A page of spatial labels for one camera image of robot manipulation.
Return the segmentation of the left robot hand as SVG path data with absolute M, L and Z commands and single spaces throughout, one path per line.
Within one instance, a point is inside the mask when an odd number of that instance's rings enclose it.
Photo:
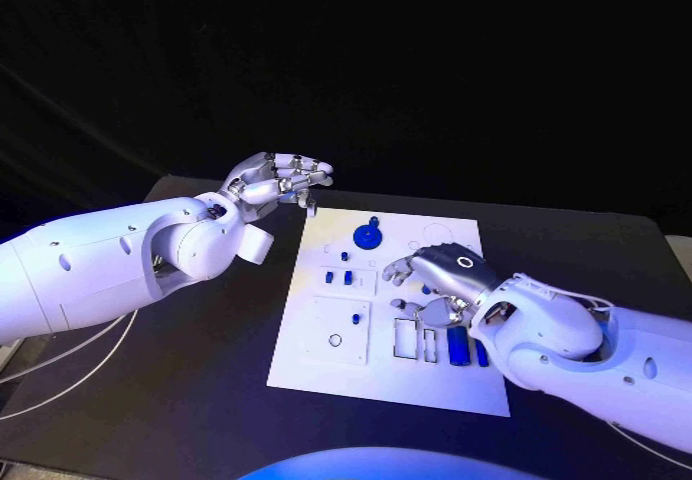
M 299 154 L 260 152 L 233 169 L 220 194 L 236 204 L 246 223 L 263 219 L 280 204 L 318 213 L 311 188 L 331 186 L 334 166 Z

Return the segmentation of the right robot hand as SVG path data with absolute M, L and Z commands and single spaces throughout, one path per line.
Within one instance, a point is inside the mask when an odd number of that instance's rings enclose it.
M 401 286 L 413 275 L 437 298 L 426 305 L 396 299 L 393 306 L 429 327 L 449 329 L 469 325 L 502 284 L 484 257 L 459 243 L 422 247 L 386 267 L 383 280 Z

